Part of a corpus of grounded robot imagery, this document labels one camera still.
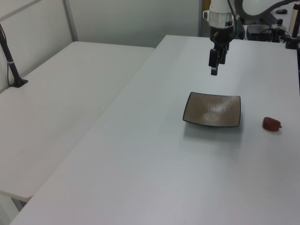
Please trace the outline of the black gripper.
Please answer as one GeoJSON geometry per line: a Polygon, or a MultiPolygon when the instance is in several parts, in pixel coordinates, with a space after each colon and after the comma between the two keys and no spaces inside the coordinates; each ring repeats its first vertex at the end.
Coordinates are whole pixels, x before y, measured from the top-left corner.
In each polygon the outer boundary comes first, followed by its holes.
{"type": "Polygon", "coordinates": [[[230,26],[227,28],[210,28],[210,40],[214,43],[214,48],[210,50],[209,67],[211,68],[211,75],[218,74],[218,52],[219,64],[225,64],[226,55],[228,52],[229,43],[235,37],[235,27],[230,26]]]}

